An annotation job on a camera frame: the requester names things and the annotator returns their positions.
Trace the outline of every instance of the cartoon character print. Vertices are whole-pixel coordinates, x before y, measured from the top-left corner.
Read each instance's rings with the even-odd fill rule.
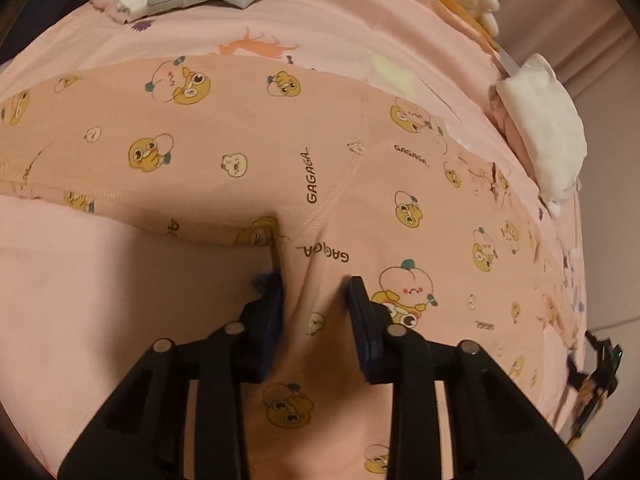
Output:
[[[306,322],[306,334],[315,336],[324,328],[324,316],[319,312],[312,312],[309,320]]]
[[[390,113],[391,120],[410,134],[419,134],[425,127],[433,129],[428,113],[409,101],[396,98]]]
[[[150,28],[156,20],[139,20],[131,25],[131,30],[135,30],[136,32],[143,32]]]
[[[572,301],[572,308],[576,312],[584,312],[586,306],[582,301],[582,293],[578,287],[574,288],[574,300]]]
[[[277,236],[278,221],[270,216],[263,216],[238,233],[236,244],[270,246]]]
[[[53,93],[59,94],[65,88],[68,88],[69,86],[71,86],[73,83],[80,81],[80,79],[81,78],[79,78],[77,75],[66,75],[64,77],[61,77],[60,79],[58,79],[58,82],[53,87]]]
[[[496,197],[496,203],[500,201],[500,205],[498,206],[498,209],[500,209],[504,205],[507,197],[511,196],[511,185],[495,163],[492,164],[492,173],[494,175],[494,182],[492,183],[491,191]]]
[[[300,81],[284,70],[267,78],[267,93],[274,97],[296,97],[300,90]]]
[[[404,191],[396,192],[396,218],[407,227],[416,228],[420,225],[422,211],[415,196]]]
[[[184,56],[165,61],[154,72],[145,90],[153,99],[163,103],[174,101],[179,105],[193,105],[202,101],[211,90],[211,79],[187,66],[180,67]]]
[[[267,407],[267,419],[274,426],[293,430],[311,421],[314,404],[300,392],[298,384],[272,384],[264,389],[262,400]]]
[[[222,164],[220,164],[220,168],[225,170],[229,176],[240,178],[241,176],[244,176],[248,167],[249,163],[242,153],[222,156]]]
[[[485,168],[469,168],[468,172],[475,187],[474,195],[480,196],[480,191],[483,188],[486,190],[492,190],[494,188],[493,179],[489,176]]]
[[[94,126],[93,128],[89,128],[86,131],[86,133],[84,134],[84,140],[86,140],[88,144],[91,144],[96,140],[100,139],[101,135],[102,135],[102,128],[100,126]]]
[[[522,374],[522,370],[524,368],[524,356],[518,356],[516,360],[511,365],[511,370],[509,370],[509,377],[511,379],[517,379]]]
[[[273,43],[260,41],[263,37],[264,33],[256,38],[251,38],[249,27],[247,27],[244,38],[232,41],[226,45],[220,45],[218,47],[218,53],[221,56],[231,56],[236,52],[236,50],[245,50],[255,54],[256,56],[266,57],[268,59],[280,59],[285,52],[288,52],[289,50],[296,50],[299,47],[298,44],[294,46],[283,46],[273,36],[271,37]]]
[[[65,193],[65,203],[78,211],[83,211],[85,213],[95,212],[94,199],[88,198],[87,195],[67,191]]]
[[[442,169],[444,170],[444,176],[447,178],[447,180],[451,183],[453,187],[458,189],[460,188],[460,186],[462,186],[462,179],[456,173],[456,170],[454,170],[451,167],[451,164],[449,162],[447,161],[443,162]]]
[[[514,325],[520,324],[520,304],[517,301],[511,303],[511,320]]]
[[[169,223],[166,226],[166,233],[171,236],[177,236],[180,230],[180,222],[175,218],[170,218]]]
[[[520,240],[520,233],[516,229],[516,226],[507,220],[506,224],[502,229],[500,229],[500,231],[504,237],[504,243],[507,244],[511,254],[517,254],[520,250],[520,244],[518,243],[518,240]]]
[[[386,474],[389,467],[389,448],[381,444],[367,446],[364,459],[364,469],[370,473]]]
[[[171,162],[174,138],[170,134],[142,137],[129,148],[129,165],[134,170],[149,173]]]
[[[356,155],[362,155],[364,153],[364,145],[361,142],[352,142],[351,144],[347,144],[347,148]]]
[[[474,245],[472,254],[476,267],[482,272],[489,272],[492,268],[494,258],[498,257],[495,252],[494,241],[479,227],[474,231]]]
[[[430,276],[405,260],[400,267],[389,267],[380,274],[380,290],[371,301],[381,303],[389,310],[394,323],[414,328],[427,305],[438,306],[433,296]]]
[[[434,130],[434,132],[436,133],[436,139],[438,141],[438,145],[441,148],[443,147],[444,149],[442,154],[447,155],[449,151],[449,144],[447,143],[447,139],[444,136],[444,134],[447,132],[447,127],[445,126],[444,119],[435,115],[431,116],[430,125]]]
[[[2,109],[0,109],[2,126],[15,126],[20,122],[24,111],[29,105],[30,95],[31,92],[29,90],[18,92],[2,104]]]

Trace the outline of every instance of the white tag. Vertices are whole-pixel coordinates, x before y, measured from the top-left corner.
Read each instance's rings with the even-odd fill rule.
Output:
[[[148,0],[118,0],[120,5],[129,11],[129,21],[133,22],[146,15]]]

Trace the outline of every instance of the orange animal print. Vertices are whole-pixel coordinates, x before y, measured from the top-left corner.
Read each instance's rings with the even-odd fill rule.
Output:
[[[267,43],[265,41],[259,41],[264,37],[264,34],[261,34],[257,38],[249,37],[249,27],[246,28],[246,34],[242,40],[235,40],[226,45],[220,45],[218,47],[218,51],[222,56],[230,56],[239,48],[243,50],[248,50],[249,52],[253,52],[260,57],[267,57],[269,59],[280,59],[282,54],[287,52],[288,50],[296,50],[299,45],[295,46],[283,46],[280,44],[278,40],[276,40],[273,36],[273,43]]]

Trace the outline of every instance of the black object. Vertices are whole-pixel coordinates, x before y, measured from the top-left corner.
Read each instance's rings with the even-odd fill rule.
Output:
[[[87,0],[28,0],[0,44],[0,64],[14,58],[41,33]]]
[[[261,300],[204,340],[159,339],[87,425],[58,480],[182,480],[190,380],[196,400],[194,474],[249,480],[239,383],[264,380],[282,326],[283,288],[272,274]]]
[[[585,337],[589,341],[591,347],[598,354],[598,365],[596,370],[587,375],[584,372],[579,372],[575,366],[575,362],[572,357],[567,358],[567,366],[569,368],[569,376],[567,382],[575,390],[580,391],[582,384],[585,380],[591,380],[595,384],[593,397],[589,400],[585,406],[582,407],[580,413],[575,417],[572,423],[572,435],[569,439],[571,443],[575,438],[581,437],[584,433],[584,429],[591,421],[593,416],[597,412],[597,407],[600,403],[600,399],[607,394],[610,397],[618,387],[618,379],[616,373],[620,367],[620,361],[622,359],[622,348],[620,345],[612,347],[611,339],[604,339],[600,341],[591,332],[587,330]]]
[[[392,324],[359,276],[346,297],[364,377],[394,385],[387,480],[441,478],[435,381],[446,388],[456,480],[584,478],[555,431],[478,343],[446,346]]]

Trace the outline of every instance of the yellow cartoon face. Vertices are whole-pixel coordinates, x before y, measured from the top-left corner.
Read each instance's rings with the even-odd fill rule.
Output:
[[[169,134],[138,139],[129,148],[129,165],[145,173],[156,170],[171,161],[173,146],[174,138]]]
[[[513,362],[513,365],[511,365],[511,370],[509,370],[509,377],[511,379],[520,377],[523,368],[524,368],[524,356],[521,355]]]
[[[246,173],[248,167],[248,161],[242,153],[222,156],[222,164],[220,164],[220,168],[225,170],[229,176],[240,178]]]
[[[370,473],[386,474],[389,466],[389,448],[374,444],[364,452],[364,469]]]
[[[407,227],[418,227],[422,219],[422,211],[415,197],[404,191],[396,192],[396,218]]]
[[[513,319],[513,324],[520,324],[520,304],[517,301],[511,303],[511,319]]]
[[[558,311],[556,310],[556,306],[554,305],[551,298],[549,298],[546,294],[544,295],[545,301],[545,311],[546,311],[546,321],[549,325],[553,325],[558,318]]]
[[[65,193],[65,202],[68,206],[72,207],[73,209],[77,209],[78,211],[83,211],[85,213],[94,212],[94,201],[90,198],[87,198],[86,195],[77,194],[73,191],[67,191]]]
[[[67,88],[68,86],[71,86],[76,81],[80,81],[80,78],[77,75],[67,75],[67,76],[61,77],[60,79],[58,79],[58,82],[53,87],[53,91],[56,94],[59,94],[65,88]]]
[[[391,107],[391,119],[410,134],[419,134],[425,126],[429,125],[429,121],[421,112],[411,112],[398,105]]]
[[[314,404],[297,384],[272,384],[265,388],[262,399],[267,406],[267,418],[274,426],[292,430],[311,421]]]
[[[184,56],[165,61],[154,72],[145,90],[151,92],[156,101],[174,101],[180,105],[192,105],[202,101],[211,89],[211,80],[203,73],[180,67]]]
[[[455,188],[459,188],[462,185],[462,180],[458,177],[458,174],[453,170],[445,170],[444,175],[447,177],[447,180],[451,183],[451,185]]]
[[[483,272],[489,272],[497,254],[495,253],[494,241],[481,227],[474,231],[472,253],[476,267]]]
[[[498,183],[500,184],[500,187],[507,192],[510,188],[509,186],[509,181],[507,180],[507,178],[502,174],[502,172],[500,170],[498,170]]]
[[[25,90],[24,92],[18,92],[11,97],[11,100],[7,99],[0,110],[0,118],[2,119],[2,125],[15,126],[20,122],[20,119],[24,115],[24,111],[29,105],[30,92]]]
[[[278,221],[270,216],[258,218],[251,227],[242,229],[236,237],[236,244],[268,246],[278,235]]]
[[[429,275],[405,260],[400,267],[389,267],[380,274],[382,290],[371,301],[386,306],[394,323],[414,328],[427,305],[438,306],[433,296],[433,282]]]
[[[476,267],[483,272],[489,272],[494,262],[494,256],[492,254],[485,254],[480,244],[474,244],[472,252]]]
[[[201,73],[182,67],[184,85],[174,89],[174,101],[179,105],[192,105],[202,101],[211,90],[211,80]]]
[[[516,226],[507,220],[501,231],[507,247],[511,250],[511,253],[516,254],[520,250],[520,244],[518,243],[520,233],[516,229]]]
[[[300,94],[300,81],[281,71],[267,78],[267,92],[275,97],[295,97]]]

